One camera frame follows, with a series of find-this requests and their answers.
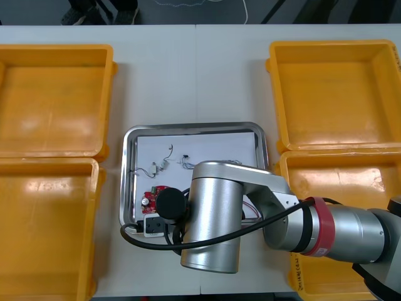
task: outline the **stainless steel tray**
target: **stainless steel tray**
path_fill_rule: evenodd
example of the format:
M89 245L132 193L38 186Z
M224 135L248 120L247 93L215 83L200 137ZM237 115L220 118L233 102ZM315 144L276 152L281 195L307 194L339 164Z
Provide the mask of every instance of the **stainless steel tray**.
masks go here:
M124 137L120 186L120 224L135 223L135 195L137 190L137 143L138 137L170 135L203 135L253 132L258 168L267 169L268 151L263 129L253 122L224 122L209 124L138 125ZM136 233L127 228L127 232Z

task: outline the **wire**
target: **wire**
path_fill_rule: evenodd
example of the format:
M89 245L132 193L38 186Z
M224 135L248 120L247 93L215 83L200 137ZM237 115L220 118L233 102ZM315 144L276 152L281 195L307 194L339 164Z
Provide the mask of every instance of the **wire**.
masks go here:
M169 224L167 224L167 223L164 224L163 233L164 233L164 239L166 240L167 244L169 246L172 246L173 244L171 243L170 238L169 238ZM180 250L173 250L173 252L175 254L181 256L181 251Z
M143 171L149 178L154 179L156 177L156 175L154 174L153 176L151 176L145 169L141 168L141 167L137 167L135 168L135 172L137 171Z
M242 1L244 3L244 9L245 9L245 15L246 15L246 19L245 19L244 24L246 24L246 23L248 23L248 8L246 7L245 0L242 0Z
M333 205L342 205L340 202L335 201L334 199L329 198L322 198L326 203L333 204Z
M252 210L257 218L260 218L259 211L254 206L252 206L251 204L248 204L247 202L244 202L244 201L242 201L242 203L243 203L243 205L247 206L250 210Z
M169 147L170 154L169 154L166 158L164 158L163 161L167 161L167 159L168 159L168 158L171 156L171 154L173 153L173 149L174 149L174 146L171 145L171 146Z
M173 8L179 8L181 6L187 6L191 8L192 6L200 6L205 4L206 0L202 0L201 2L194 3L194 4L187 4L187 3L180 3L180 4L172 4L172 3L160 3L157 0L153 0L156 4L161 5L161 6L172 6Z
M190 163L190 162L185 162L185 160L187 160L187 159L189 159L189 156L188 155L183 155L182 159L181 159L181 162L179 162L179 163L181 163L182 168L188 169L188 170L193 170L195 168L196 164L193 164L193 163ZM238 160L222 160L222 162L228 162L228 163L231 163L231 164L242 165L242 162L238 161Z
M161 5L161 6L172 6L173 8L179 8L181 6L187 6L188 8L191 8L193 6L201 6L201 5L205 4L206 1L217 3L217 2L221 2L223 0L202 0L201 2L194 3L194 4L187 4L187 3L180 3L180 4L160 3L160 2L158 2L158 0L153 0L153 2L158 4L158 5ZM245 0L242 0L242 3L244 3L244 10L245 10L245 16L246 16L244 24L246 24L246 23L248 23L248 8L246 7Z
M182 164L182 168L184 169L188 169L188 170L193 170L195 168L195 164L189 163L189 162L185 162L186 159L188 159L189 156L188 155L183 155L182 159L181 159L181 164Z
M129 236L127 234L127 232L125 232L125 229L127 229L128 227L137 227L136 224L125 224L120 228L120 234L123 236L123 238L129 242L131 245L134 246L138 246L140 248L145 248L148 250L160 250L160 251L172 251L172 250L186 250L186 249L194 249L194 248L200 248L203 246L211 246L211 245L215 245L217 243L222 243L224 241L227 240L233 240L235 238L238 238L242 235L248 234L250 232L253 232L255 230L258 230L260 228L263 228L269 224L272 224L280 219L285 218L287 215L303 208L303 207L307 207L307 206L312 206L315 203L315 200L313 199L309 199L307 201L303 201L295 206L292 206L290 208L288 208L287 210L284 210L283 212L280 212L270 218L265 219L264 221L260 221L256 224L253 224L247 228L226 234L226 235L222 235L222 236L218 236L215 238L212 238L210 240L204 240L204 241L196 241L193 243L183 243L181 245L157 245L154 243L146 243L144 241L140 241L140 240L136 240L135 238L132 238L131 236Z

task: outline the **black cable cord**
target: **black cable cord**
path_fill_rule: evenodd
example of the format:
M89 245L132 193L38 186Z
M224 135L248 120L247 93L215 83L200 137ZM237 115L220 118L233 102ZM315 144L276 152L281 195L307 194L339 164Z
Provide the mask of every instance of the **black cable cord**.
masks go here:
M253 232L255 230L258 230L260 228L263 228L271 223L274 223L275 221L278 221L282 218L285 218L287 215L303 208L306 206L312 206L315 203L315 200L310 199L307 201L303 201L302 203L299 203L293 207L288 208L287 210L284 210L283 212L280 212L270 218L265 219L264 221L260 221L256 224L253 224L247 228L222 235L219 237L212 238L210 240L204 240L204 241L196 241L194 243L183 243L181 245L156 245L154 243L146 243L144 241L136 240L135 238L132 238L125 232L125 229L128 227L136 227L136 224L125 224L120 228L120 234L123 236L123 238L129 242L131 245L138 246L140 248L145 248L148 250L160 250L160 251L172 251L172 250L186 250L186 249L194 249L194 248L200 248L202 246L210 246L210 245L215 245L217 243L222 243L227 240L233 240L237 237L240 237L242 235L248 234L250 232Z
M167 244L172 246L173 244L171 243L170 238L169 238L169 224L167 224L167 223L164 224L163 233L164 233L164 239L167 242ZM173 252L175 254L181 256L181 250L173 250Z
M333 204L333 205L342 205L340 202L335 201L334 199L329 198L322 198L326 203Z

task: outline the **orange storage tray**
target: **orange storage tray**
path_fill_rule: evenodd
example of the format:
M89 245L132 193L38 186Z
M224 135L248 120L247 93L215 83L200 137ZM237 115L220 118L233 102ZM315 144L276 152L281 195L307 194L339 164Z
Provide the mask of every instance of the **orange storage tray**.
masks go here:
M276 171L298 198L325 196L359 208L387 208L401 194L401 151L286 152ZM373 300L351 263L291 254L289 282L303 300Z
M401 147L401 66L392 42L274 42L266 68L280 152Z
M0 300L89 300L94 159L0 159Z
M0 45L0 157L108 155L108 45Z

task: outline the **table surface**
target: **table surface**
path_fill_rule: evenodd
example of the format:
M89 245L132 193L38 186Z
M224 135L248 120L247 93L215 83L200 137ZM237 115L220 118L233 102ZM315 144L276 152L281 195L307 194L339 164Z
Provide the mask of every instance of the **table surface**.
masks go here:
M0 26L2 43L112 45L108 145L95 227L96 297L287 292L289 254L269 250L261 231L241 238L239 272L223 275L180 266L171 251L149 251L120 236L122 140L134 125L252 121L266 132L277 162L274 102L264 62L277 40L389 39L401 25ZM152 241L164 243L163 239Z

